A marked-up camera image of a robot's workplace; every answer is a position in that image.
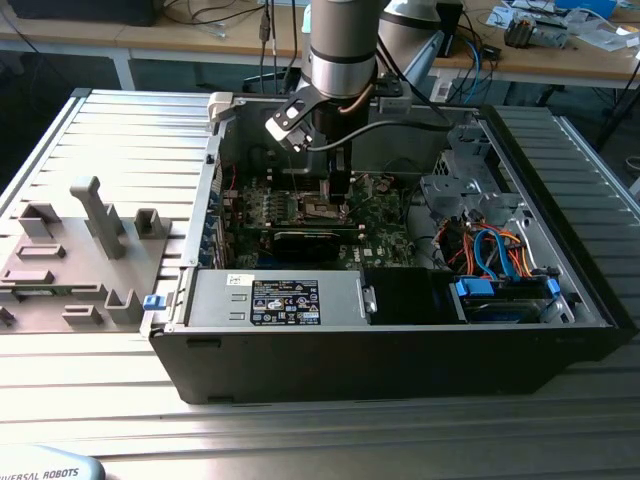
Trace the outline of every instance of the metal slotted surface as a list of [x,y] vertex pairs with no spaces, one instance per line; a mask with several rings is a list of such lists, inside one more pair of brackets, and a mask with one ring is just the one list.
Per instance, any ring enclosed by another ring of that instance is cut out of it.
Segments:
[[[71,100],[67,124],[23,172],[32,178],[2,216],[2,241],[20,233],[10,212],[32,189],[54,195],[80,171],[102,171],[119,211],[145,202],[171,213],[158,289],[172,288],[202,146],[170,145],[203,142],[206,101],[100,91]],[[191,406],[137,334],[4,335],[0,444],[94,455],[112,480],[637,479],[639,369],[636,341],[531,396]]]
[[598,268],[640,324],[640,208],[566,119],[496,109]]

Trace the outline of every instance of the power supply label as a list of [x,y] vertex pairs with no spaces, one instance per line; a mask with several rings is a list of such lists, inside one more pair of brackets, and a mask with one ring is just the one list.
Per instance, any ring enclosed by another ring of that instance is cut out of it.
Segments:
[[251,294],[254,325],[320,325],[317,280],[255,280]]

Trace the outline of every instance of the wire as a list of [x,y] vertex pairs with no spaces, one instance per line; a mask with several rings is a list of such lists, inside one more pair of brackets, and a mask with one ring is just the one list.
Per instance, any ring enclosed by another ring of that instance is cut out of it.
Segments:
[[267,43],[266,42],[261,42],[262,43],[262,49],[260,50],[260,62],[258,63],[259,68],[260,68],[260,93],[262,93],[264,95],[264,52],[265,49],[267,48]]
[[518,261],[518,257],[516,256],[516,254],[513,252],[509,252],[509,258],[511,259],[511,262],[513,263],[513,266],[516,269],[516,273],[521,277],[524,277],[524,275],[522,274],[522,266],[520,265],[520,262]]
[[291,0],[291,23],[293,24],[293,55],[291,55],[291,60],[289,61],[289,65],[287,65],[287,70],[284,74],[283,88],[285,89],[289,84],[291,68],[293,68],[293,63],[296,61],[296,58],[298,56],[298,25],[296,19],[296,0]]
[[501,235],[497,231],[492,230],[490,228],[485,228],[484,230],[481,230],[480,232],[478,232],[475,240],[473,241],[473,253],[475,255],[476,263],[478,264],[478,267],[480,267],[488,275],[490,275],[493,280],[498,280],[498,276],[494,273],[493,270],[491,270],[489,267],[485,265],[481,256],[480,248],[482,246],[482,239],[487,234],[491,234],[494,237],[496,237],[496,244],[498,245],[498,253],[500,254],[500,263],[502,264],[503,272],[508,277],[511,277],[514,280],[517,280],[519,276],[516,273],[516,271],[513,269],[513,265],[509,263],[507,248],[504,246],[504,242],[502,241]]
[[467,275],[473,275],[473,271],[475,270],[475,262],[473,261],[473,251],[471,250],[469,239],[469,235],[465,233],[462,244],[464,246],[464,255],[467,258]]
[[624,87],[624,90],[622,90],[622,93],[620,95],[618,95],[618,100],[616,101],[616,103],[613,105],[613,109],[615,110],[616,108],[618,108],[618,105],[620,105],[620,103],[622,102],[622,99],[624,98],[624,96],[627,94],[627,92],[629,91],[629,87],[631,86],[631,84],[633,83],[633,81],[636,79],[636,75],[638,74],[638,70],[640,70],[640,60],[638,60],[638,63],[636,65],[636,68],[633,70],[633,73],[631,74],[631,77],[629,77],[629,81],[627,82],[627,84]]
[[271,47],[273,49],[273,82],[274,93],[278,94],[278,43],[276,40],[276,2],[271,0]]
[[422,94],[422,92],[420,90],[418,90],[409,81],[409,79],[404,75],[402,70],[400,70],[400,67],[398,67],[398,64],[393,60],[393,57],[391,56],[391,53],[389,53],[389,50],[387,49],[386,45],[382,41],[382,37],[380,35],[378,35],[378,45],[380,46],[380,49],[382,50],[382,54],[384,56],[386,56],[387,62],[386,63],[383,62],[383,63],[385,63],[385,66],[390,66],[391,68],[393,68],[393,71],[398,76],[398,78],[400,78],[400,80],[402,80],[403,82],[407,82],[409,84],[409,88],[411,88],[411,92],[413,92],[413,94],[416,97],[418,97],[425,105],[427,105],[429,108],[431,108],[431,110],[433,110],[440,118],[442,118],[443,120],[445,120],[447,122],[446,130],[444,130],[444,131],[451,130],[454,127],[454,124],[447,118],[447,116],[440,109],[440,107],[438,107],[437,105],[432,103],[431,100],[429,100],[427,97],[425,97]]
[[249,8],[249,9],[247,9],[247,10],[243,10],[243,11],[241,11],[241,12],[236,12],[236,13],[234,13],[234,14],[232,14],[232,15],[227,15],[226,17],[216,18],[216,19],[214,19],[214,20],[199,21],[199,22],[194,22],[194,21],[185,22],[185,21],[183,21],[183,20],[180,20],[179,18],[172,17],[172,16],[170,16],[170,15],[168,14],[167,10],[168,10],[168,9],[169,9],[169,7],[170,7],[171,5],[173,5],[174,3],[175,3],[175,2],[171,2],[171,3],[169,3],[169,4],[164,8],[164,10],[163,10],[163,12],[162,12],[162,13],[163,13],[163,15],[164,15],[165,17],[167,17],[169,20],[171,20],[172,22],[179,23],[180,25],[193,25],[193,26],[195,26],[195,25],[208,25],[208,24],[210,24],[210,23],[224,22],[225,20],[230,20],[230,19],[232,19],[232,18],[239,17],[240,15],[251,14],[251,13],[253,13],[253,12],[257,12],[258,10],[262,10],[262,9],[264,8],[264,7],[261,5],[261,6],[256,7],[256,8]]
[[342,115],[349,115],[350,113],[355,112],[358,107],[360,107],[369,99],[369,95],[373,93],[374,88],[375,87],[373,83],[370,83],[351,105],[349,105],[348,107],[338,107],[338,112],[340,112]]
[[233,6],[238,0],[231,0],[229,3],[227,3],[226,5],[221,5],[219,7],[206,7],[206,8],[201,8],[200,10],[197,10],[195,13],[191,12],[191,0],[187,0],[187,10],[189,11],[189,15],[191,15],[191,21],[195,21],[196,17],[198,17],[200,14],[205,13],[205,12],[211,12],[213,10],[222,10],[223,8],[229,8],[231,6]]
[[433,125],[430,123],[418,122],[415,120],[381,120],[379,122],[370,123],[365,125],[358,130],[351,132],[349,135],[342,137],[340,140],[335,141],[333,143],[329,143],[327,145],[323,145],[321,147],[307,147],[307,152],[326,152],[328,150],[332,150],[334,148],[338,148],[344,143],[353,140],[360,135],[370,132],[371,130],[375,130],[381,127],[409,127],[416,128],[418,130],[426,130],[429,132],[447,132],[449,131],[448,126],[446,125]]
[[4,21],[7,22],[7,24],[13,29],[13,31],[15,31],[18,34],[18,36],[22,39],[22,41],[25,42],[27,45],[29,45],[29,48],[31,48],[31,50],[33,50],[34,53],[40,55],[40,57],[47,63],[47,65],[49,65],[49,68],[53,70],[56,73],[56,75],[58,75],[64,81],[64,83],[67,84],[67,86],[69,86],[70,88],[73,88],[73,84],[67,79],[67,77],[62,75],[60,71],[53,66],[53,64],[49,61],[49,59],[42,52],[40,52],[33,45],[33,43],[31,43],[31,41],[26,37],[26,35],[24,35],[20,30],[18,30],[18,27],[16,27],[13,24],[13,22],[9,20],[9,18],[1,8],[0,8],[0,15],[2,15],[2,18],[4,18]]
[[527,262],[527,252],[525,252],[524,248],[522,249],[522,265],[524,266],[524,270],[527,276],[533,277],[533,273],[531,273],[531,269],[529,268],[529,263]]
[[469,103],[469,100],[471,100],[471,97],[473,97],[474,93],[476,92],[476,88],[478,86],[478,79],[480,78],[480,55],[478,54],[478,50],[476,49],[476,46],[473,43],[471,43],[466,38],[465,38],[465,42],[467,42],[467,45],[469,45],[469,48],[473,52],[473,56],[476,64],[476,77],[473,79],[473,86],[471,87],[471,91],[469,92],[469,95],[467,95],[467,98],[465,98],[463,102],[463,103]]

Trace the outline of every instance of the barcode sticker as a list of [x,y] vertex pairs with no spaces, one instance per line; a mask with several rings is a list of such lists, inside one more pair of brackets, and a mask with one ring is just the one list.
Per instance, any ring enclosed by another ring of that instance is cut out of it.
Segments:
[[227,285],[234,287],[250,287],[253,284],[255,275],[247,273],[230,273],[227,275]]

